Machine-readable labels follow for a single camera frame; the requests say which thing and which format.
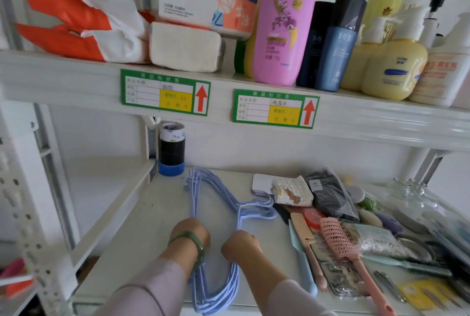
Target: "black tape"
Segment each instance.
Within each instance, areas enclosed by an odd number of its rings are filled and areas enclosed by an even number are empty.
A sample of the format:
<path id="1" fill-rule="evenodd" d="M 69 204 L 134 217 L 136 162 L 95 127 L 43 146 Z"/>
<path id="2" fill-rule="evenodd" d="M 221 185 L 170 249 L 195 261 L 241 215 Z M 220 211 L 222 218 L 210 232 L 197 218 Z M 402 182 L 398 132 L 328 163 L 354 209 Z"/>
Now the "black tape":
<path id="1" fill-rule="evenodd" d="M 182 141 L 163 141 L 158 139 L 158 160 L 163 165 L 175 166 L 184 163 L 186 139 Z"/>

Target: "green bracelet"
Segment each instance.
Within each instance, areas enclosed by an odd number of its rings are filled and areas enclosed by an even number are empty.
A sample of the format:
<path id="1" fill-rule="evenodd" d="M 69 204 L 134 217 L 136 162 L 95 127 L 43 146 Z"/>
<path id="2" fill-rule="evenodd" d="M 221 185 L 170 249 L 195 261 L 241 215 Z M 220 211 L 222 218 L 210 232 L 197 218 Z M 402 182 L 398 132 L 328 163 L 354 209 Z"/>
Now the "green bracelet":
<path id="1" fill-rule="evenodd" d="M 193 232 L 189 232 L 189 231 L 186 231 L 186 232 L 181 232 L 179 235 L 177 236 L 174 236 L 172 239 L 170 239 L 170 241 L 168 242 L 168 245 L 170 245 L 171 243 L 173 243 L 174 240 L 178 239 L 178 238 L 182 238 L 182 237 L 186 237 L 186 238 L 189 238 L 191 239 L 194 244 L 196 244 L 196 248 L 197 248 L 197 260 L 196 260 L 196 264 L 194 264 L 194 268 L 198 268 L 201 263 L 203 262 L 203 258 L 204 258 L 204 246 L 203 244 L 201 243 L 201 241 L 199 240 L 199 238 L 193 233 Z"/>

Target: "pink sleeve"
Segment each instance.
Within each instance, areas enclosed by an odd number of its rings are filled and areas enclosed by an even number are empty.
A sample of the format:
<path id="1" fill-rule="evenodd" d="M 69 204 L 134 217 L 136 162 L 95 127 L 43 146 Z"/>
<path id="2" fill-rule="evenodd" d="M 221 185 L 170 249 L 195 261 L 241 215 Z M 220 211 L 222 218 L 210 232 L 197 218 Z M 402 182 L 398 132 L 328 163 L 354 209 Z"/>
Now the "pink sleeve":
<path id="1" fill-rule="evenodd" d="M 178 264 L 156 259 L 115 291 L 94 316 L 178 316 L 187 284 Z"/>
<path id="2" fill-rule="evenodd" d="M 269 295 L 264 316 L 337 316 L 327 311 L 315 298 L 293 280 L 280 282 Z"/>

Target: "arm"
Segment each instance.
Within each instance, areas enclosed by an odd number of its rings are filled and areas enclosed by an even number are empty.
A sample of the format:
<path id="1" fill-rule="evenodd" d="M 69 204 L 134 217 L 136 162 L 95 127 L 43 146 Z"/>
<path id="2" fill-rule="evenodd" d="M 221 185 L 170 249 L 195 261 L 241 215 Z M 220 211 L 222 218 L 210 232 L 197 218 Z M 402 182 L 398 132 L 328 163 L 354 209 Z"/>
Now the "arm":
<path id="1" fill-rule="evenodd" d="M 196 234 L 204 248 L 209 246 L 211 236 L 197 219 L 181 221 L 170 239 L 184 231 Z M 94 316 L 178 316 L 196 260 L 197 248 L 191 239 L 174 240 L 156 260 L 115 291 Z"/>
<path id="2" fill-rule="evenodd" d="M 235 232 L 222 246 L 222 254 L 242 269 L 263 316 L 336 315 L 268 260 L 255 236 Z"/>

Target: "dark blue bottle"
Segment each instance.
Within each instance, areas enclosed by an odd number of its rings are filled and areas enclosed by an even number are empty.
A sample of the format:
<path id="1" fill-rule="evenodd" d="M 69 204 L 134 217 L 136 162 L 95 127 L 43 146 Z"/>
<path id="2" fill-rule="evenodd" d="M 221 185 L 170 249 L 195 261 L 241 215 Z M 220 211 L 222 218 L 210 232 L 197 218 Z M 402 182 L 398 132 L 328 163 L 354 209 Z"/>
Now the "dark blue bottle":
<path id="1" fill-rule="evenodd" d="M 315 89 L 338 91 L 366 7 L 365 0 L 336 0 L 321 53 Z"/>
<path id="2" fill-rule="evenodd" d="M 325 42 L 326 31 L 333 14 L 334 5 L 334 3 L 327 1 L 315 2 L 304 58 L 297 76 L 297 86 L 314 88 L 321 51 L 323 49 L 323 43 Z"/>

